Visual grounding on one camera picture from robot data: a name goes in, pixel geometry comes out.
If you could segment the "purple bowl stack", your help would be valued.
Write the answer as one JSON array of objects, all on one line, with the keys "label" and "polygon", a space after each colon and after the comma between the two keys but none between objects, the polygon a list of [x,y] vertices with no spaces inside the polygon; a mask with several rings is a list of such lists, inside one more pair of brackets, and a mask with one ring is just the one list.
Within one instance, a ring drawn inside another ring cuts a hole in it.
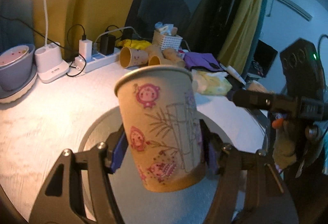
[{"label": "purple bowl stack", "polygon": [[33,44],[18,45],[1,54],[2,104],[20,99],[36,82],[35,49]]}]

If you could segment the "plain brown cup lying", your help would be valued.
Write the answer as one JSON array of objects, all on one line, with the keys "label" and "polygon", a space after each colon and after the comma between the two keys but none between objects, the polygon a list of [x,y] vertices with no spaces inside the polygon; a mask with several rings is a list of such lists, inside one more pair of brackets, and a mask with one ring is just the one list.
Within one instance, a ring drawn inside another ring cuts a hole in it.
[{"label": "plain brown cup lying", "polygon": [[150,57],[148,61],[148,66],[154,66],[154,65],[175,65],[175,64],[168,59],[154,55]]}]

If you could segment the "white power strip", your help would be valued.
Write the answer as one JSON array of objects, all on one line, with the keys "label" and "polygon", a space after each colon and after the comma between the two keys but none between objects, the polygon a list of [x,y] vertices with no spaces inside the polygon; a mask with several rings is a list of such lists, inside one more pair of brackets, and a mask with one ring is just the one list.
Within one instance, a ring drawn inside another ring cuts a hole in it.
[{"label": "white power strip", "polygon": [[97,53],[91,57],[91,60],[87,63],[84,62],[83,58],[78,56],[74,59],[73,66],[78,71],[82,71],[83,73],[89,73],[93,70],[99,69],[106,65],[110,65],[119,60],[120,49],[114,48],[114,52],[110,55],[103,55],[101,53]]}]

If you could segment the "brown floral cup right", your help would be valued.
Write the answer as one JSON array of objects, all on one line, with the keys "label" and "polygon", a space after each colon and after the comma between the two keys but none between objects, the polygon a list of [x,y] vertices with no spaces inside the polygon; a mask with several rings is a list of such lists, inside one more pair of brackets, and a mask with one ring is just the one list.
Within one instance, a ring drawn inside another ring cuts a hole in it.
[{"label": "brown floral cup right", "polygon": [[163,56],[173,62],[173,64],[177,65],[178,67],[184,68],[185,67],[185,62],[184,60],[180,57],[178,51],[176,51],[173,48],[167,48],[162,51]]}]

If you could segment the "yellow tissue pack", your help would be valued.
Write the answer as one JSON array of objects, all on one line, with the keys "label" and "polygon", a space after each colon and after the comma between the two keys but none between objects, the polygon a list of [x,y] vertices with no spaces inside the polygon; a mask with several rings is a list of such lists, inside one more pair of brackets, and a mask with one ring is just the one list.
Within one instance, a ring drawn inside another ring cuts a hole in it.
[{"label": "yellow tissue pack", "polygon": [[192,87],[194,92],[209,96],[226,96],[232,89],[232,84],[226,79],[227,73],[219,71],[210,73],[192,70]]}]

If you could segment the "black power adapter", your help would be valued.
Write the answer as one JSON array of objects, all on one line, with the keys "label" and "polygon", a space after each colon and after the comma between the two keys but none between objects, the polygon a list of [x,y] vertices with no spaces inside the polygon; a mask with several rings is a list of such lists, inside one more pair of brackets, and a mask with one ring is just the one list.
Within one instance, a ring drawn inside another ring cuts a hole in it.
[{"label": "black power adapter", "polygon": [[111,34],[105,34],[100,37],[99,52],[103,55],[113,54],[116,37]]}]

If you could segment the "brown cup back middle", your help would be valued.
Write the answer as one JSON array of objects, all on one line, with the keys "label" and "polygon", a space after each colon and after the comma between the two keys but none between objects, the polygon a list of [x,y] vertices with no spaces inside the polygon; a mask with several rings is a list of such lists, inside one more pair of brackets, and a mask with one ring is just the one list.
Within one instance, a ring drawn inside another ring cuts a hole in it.
[{"label": "brown cup back middle", "polygon": [[145,51],[148,53],[148,58],[151,59],[152,57],[159,57],[163,58],[162,50],[157,45],[149,45]]}]

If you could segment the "purple cloth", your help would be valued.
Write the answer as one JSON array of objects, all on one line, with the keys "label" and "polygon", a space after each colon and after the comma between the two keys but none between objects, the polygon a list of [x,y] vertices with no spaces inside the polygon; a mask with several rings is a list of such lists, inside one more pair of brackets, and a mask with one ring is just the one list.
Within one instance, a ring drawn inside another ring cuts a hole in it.
[{"label": "purple cloth", "polygon": [[189,70],[202,69],[211,72],[223,71],[220,63],[211,53],[188,52],[184,55],[183,59],[186,68]]}]

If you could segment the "round grey mat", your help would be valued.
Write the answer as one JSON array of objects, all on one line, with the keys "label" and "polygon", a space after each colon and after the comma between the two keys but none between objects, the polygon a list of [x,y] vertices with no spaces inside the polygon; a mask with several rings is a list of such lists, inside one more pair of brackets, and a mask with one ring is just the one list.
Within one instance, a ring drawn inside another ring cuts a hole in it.
[{"label": "round grey mat", "polygon": [[[223,106],[223,112],[213,103],[199,105],[197,109],[210,131],[223,141],[251,153],[262,148],[267,123],[260,123],[250,110],[231,103]],[[125,223],[202,223],[219,177],[208,171],[199,183],[187,189],[151,192],[146,188],[152,180],[167,183],[176,176],[180,164],[173,150],[159,146],[155,152],[159,156],[142,169],[134,164],[132,150],[128,149],[121,167],[109,176],[123,220]]]}]

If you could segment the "brown patterned paper cup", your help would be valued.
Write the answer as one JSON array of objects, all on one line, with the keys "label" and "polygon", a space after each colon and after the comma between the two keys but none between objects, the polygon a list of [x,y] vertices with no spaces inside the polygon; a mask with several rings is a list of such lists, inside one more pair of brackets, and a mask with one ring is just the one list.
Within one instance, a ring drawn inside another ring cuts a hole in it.
[{"label": "brown patterned paper cup", "polygon": [[159,146],[178,155],[176,176],[165,184],[152,180],[146,188],[149,191],[178,191],[205,177],[192,81],[186,69],[155,65],[133,70],[116,83],[115,95],[135,165],[143,169],[154,161]]}]

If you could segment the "white air conditioner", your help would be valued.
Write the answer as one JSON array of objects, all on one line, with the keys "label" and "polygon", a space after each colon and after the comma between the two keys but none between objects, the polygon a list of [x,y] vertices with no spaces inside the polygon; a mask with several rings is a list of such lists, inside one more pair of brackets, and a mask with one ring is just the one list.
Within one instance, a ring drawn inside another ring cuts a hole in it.
[{"label": "white air conditioner", "polygon": [[303,17],[306,21],[312,20],[312,15],[309,12],[307,12],[304,8],[300,7],[295,2],[293,2],[292,0],[275,0],[275,1],[285,5],[287,8],[294,11],[299,16]]}]

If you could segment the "yellow plastic bag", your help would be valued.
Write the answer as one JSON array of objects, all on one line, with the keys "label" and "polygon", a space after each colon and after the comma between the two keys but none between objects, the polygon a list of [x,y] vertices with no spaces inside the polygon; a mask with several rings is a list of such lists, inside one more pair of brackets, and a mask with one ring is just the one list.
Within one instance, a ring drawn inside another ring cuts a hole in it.
[{"label": "yellow plastic bag", "polygon": [[127,47],[132,49],[139,49],[139,50],[145,50],[151,45],[150,42],[146,40],[131,40],[131,39],[125,39],[117,43],[117,47]]}]

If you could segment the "white tablecloth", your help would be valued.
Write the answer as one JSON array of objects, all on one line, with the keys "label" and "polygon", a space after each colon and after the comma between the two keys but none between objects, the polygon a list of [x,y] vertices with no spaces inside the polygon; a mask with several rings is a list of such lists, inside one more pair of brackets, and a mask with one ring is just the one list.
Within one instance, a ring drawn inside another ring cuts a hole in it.
[{"label": "white tablecloth", "polygon": [[[117,106],[114,87],[125,72],[113,63],[49,84],[37,80],[26,95],[1,105],[1,185],[23,217],[30,216],[60,153],[64,149],[77,152],[92,124]],[[127,152],[109,179],[126,223],[202,223],[219,178],[207,173],[188,189],[150,192]]]}]

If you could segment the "brown floral cup lying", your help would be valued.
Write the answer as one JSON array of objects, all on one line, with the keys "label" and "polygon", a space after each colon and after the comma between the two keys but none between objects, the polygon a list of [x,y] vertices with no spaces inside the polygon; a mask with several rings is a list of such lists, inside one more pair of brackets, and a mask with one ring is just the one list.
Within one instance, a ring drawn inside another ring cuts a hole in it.
[{"label": "brown floral cup lying", "polygon": [[119,60],[123,68],[145,65],[148,63],[148,53],[140,49],[123,47],[120,51]]}]

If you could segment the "white USB charger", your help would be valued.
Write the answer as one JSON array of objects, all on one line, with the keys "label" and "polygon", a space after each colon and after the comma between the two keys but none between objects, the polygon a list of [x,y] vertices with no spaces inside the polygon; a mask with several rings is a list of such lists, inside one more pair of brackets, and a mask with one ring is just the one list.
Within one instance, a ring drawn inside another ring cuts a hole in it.
[{"label": "white USB charger", "polygon": [[93,42],[89,39],[79,40],[79,55],[82,56],[86,62],[91,61]]}]

